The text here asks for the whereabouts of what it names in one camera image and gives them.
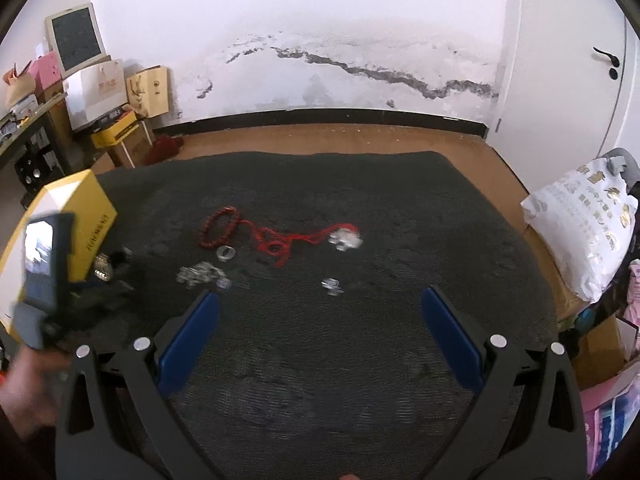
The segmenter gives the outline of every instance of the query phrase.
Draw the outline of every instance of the wooden floor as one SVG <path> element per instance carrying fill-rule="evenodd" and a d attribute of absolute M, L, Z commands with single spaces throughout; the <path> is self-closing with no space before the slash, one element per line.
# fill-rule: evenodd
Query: wooden floor
<path fill-rule="evenodd" d="M 291 155 L 313 153 L 411 153 L 446 156 L 519 232 L 526 227 L 520 202 L 528 195 L 500 156 L 477 136 L 440 130 L 375 124 L 296 124 L 225 130 L 184 137 L 175 157 L 230 152 Z"/>

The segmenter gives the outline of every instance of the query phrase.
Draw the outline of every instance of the yellow and white box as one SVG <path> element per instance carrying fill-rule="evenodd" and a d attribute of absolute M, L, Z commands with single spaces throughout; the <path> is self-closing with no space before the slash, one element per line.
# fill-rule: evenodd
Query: yellow and white box
<path fill-rule="evenodd" d="M 104 237 L 116 219 L 116 210 L 91 170 L 81 171 L 40 190 L 15 228 L 0 259 L 0 321 L 9 334 L 15 305 L 24 285 L 24 230 L 33 216 L 75 213 L 68 258 L 69 281 L 86 279 Z"/>

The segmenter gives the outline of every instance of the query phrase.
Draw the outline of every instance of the black door handle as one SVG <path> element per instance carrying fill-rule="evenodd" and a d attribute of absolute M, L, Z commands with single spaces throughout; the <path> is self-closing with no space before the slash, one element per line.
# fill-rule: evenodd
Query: black door handle
<path fill-rule="evenodd" d="M 604 54 L 605 56 L 608 56 L 609 59 L 611 60 L 611 64 L 614 67 L 618 68 L 620 66 L 620 60 L 616 56 L 614 56 L 613 54 L 610 54 L 609 52 L 604 52 L 603 50 L 600 50 L 599 48 L 593 47 L 593 49 L 599 54 Z"/>

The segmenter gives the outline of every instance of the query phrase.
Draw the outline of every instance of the pink box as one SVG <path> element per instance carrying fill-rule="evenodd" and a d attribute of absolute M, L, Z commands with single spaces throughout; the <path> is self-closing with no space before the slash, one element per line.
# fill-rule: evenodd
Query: pink box
<path fill-rule="evenodd" d="M 49 52 L 36 59 L 36 61 L 31 63 L 29 73 L 36 80 L 36 95 L 39 95 L 43 90 L 60 81 L 62 74 L 60 73 L 56 53 Z"/>

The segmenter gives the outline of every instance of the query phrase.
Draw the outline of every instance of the blue gripper pad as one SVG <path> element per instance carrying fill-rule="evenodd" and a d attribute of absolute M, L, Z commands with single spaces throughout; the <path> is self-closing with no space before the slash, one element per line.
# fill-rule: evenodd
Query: blue gripper pad
<path fill-rule="evenodd" d="M 156 384 L 163 397 L 168 397 L 186 384 L 219 321 L 218 298 L 209 292 L 200 300 L 158 361 Z"/>
<path fill-rule="evenodd" d="M 420 311 L 458 384 L 477 395 L 484 385 L 483 361 L 478 347 L 434 288 L 426 288 L 422 293 Z"/>

